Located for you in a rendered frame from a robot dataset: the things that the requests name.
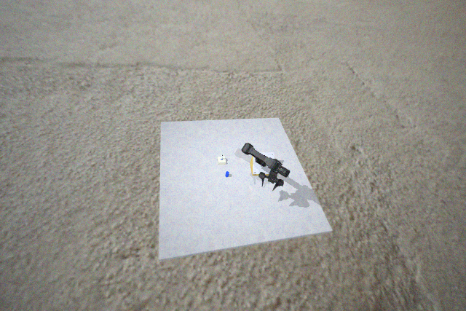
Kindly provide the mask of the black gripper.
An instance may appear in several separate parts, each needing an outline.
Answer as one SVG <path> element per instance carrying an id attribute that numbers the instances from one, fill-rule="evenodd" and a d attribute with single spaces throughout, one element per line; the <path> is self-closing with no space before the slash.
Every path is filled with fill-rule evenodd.
<path id="1" fill-rule="evenodd" d="M 277 174 L 278 174 L 278 172 L 276 173 L 276 172 L 274 172 L 273 170 L 270 170 L 269 174 L 270 174 L 270 173 L 272 173 L 273 175 L 277 175 Z M 261 178 L 261 180 L 262 180 L 262 186 L 263 186 L 263 184 L 264 184 L 264 178 L 268 178 L 268 176 L 266 176 L 265 173 L 260 172 L 258 177 Z M 268 179 L 269 179 L 269 178 L 268 178 Z M 284 180 L 279 179 L 279 181 L 275 184 L 275 186 L 274 186 L 274 188 L 273 188 L 273 191 L 274 191 L 278 186 L 283 186 L 283 184 L 284 184 Z"/>

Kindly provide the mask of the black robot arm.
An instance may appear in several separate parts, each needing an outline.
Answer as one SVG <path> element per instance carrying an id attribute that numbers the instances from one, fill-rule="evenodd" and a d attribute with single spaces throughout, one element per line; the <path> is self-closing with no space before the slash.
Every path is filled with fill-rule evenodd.
<path id="1" fill-rule="evenodd" d="M 245 143 L 241 150 L 246 155 L 251 154 L 253 157 L 255 157 L 255 161 L 261 166 L 266 167 L 267 165 L 268 168 L 273 170 L 274 172 L 278 172 L 282 176 L 288 177 L 290 171 L 287 168 L 284 168 L 282 166 L 283 164 L 279 160 L 272 159 L 271 157 L 267 157 L 261 154 L 260 152 L 256 151 L 253 148 L 253 145 L 251 145 L 250 143 Z M 269 174 L 268 178 L 268 182 L 271 182 L 272 184 L 277 183 L 279 181 L 277 175 L 273 175 L 272 173 Z"/>

